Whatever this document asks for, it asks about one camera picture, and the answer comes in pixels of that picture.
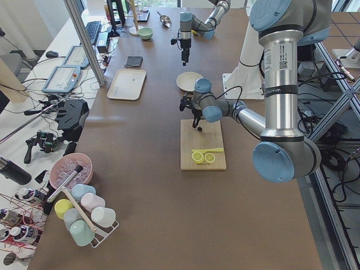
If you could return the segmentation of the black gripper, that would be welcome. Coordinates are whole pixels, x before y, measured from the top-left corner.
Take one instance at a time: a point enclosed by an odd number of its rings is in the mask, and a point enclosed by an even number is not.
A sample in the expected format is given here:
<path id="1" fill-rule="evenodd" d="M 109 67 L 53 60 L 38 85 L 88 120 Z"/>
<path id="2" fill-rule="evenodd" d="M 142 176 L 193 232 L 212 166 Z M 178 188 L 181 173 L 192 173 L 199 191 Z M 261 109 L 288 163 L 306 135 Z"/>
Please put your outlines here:
<path id="1" fill-rule="evenodd" d="M 191 48 L 191 38 L 182 38 L 180 39 L 180 47 L 181 47 L 181 57 L 182 57 L 182 65 L 186 66 L 188 63 L 188 59 L 190 56 L 190 48 Z"/>
<path id="2" fill-rule="evenodd" d="M 194 105 L 192 105 L 191 111 L 192 111 L 193 117 L 194 117 L 194 120 L 192 122 L 192 127 L 197 128 L 199 121 L 203 115 L 202 111 L 201 111 L 201 109 L 197 109 Z"/>

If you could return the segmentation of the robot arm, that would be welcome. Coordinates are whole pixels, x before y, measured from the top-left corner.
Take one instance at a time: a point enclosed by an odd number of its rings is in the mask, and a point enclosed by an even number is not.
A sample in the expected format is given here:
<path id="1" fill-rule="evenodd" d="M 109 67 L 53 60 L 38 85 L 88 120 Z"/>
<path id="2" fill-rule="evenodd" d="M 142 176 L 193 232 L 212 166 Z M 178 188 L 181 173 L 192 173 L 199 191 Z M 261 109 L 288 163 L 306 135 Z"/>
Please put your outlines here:
<path id="1" fill-rule="evenodd" d="M 201 37 L 211 39 L 221 18 L 229 11 L 231 6 L 230 0 L 210 2 L 214 5 L 214 8 L 205 21 L 201 21 L 191 12 L 180 13 L 178 35 L 176 38 L 172 39 L 172 44 L 177 44 L 179 42 L 183 66 L 186 66 L 189 61 L 192 31 L 197 32 Z"/>
<path id="2" fill-rule="evenodd" d="M 297 125 L 297 49 L 325 40 L 330 32 L 330 1 L 256 1 L 249 25 L 264 49 L 265 116 L 242 101 L 214 97 L 211 82 L 199 79 L 190 101 L 194 113 L 213 123 L 233 118 L 259 136 L 253 150 L 256 171 L 270 182 L 282 183 L 316 170 L 318 147 Z"/>

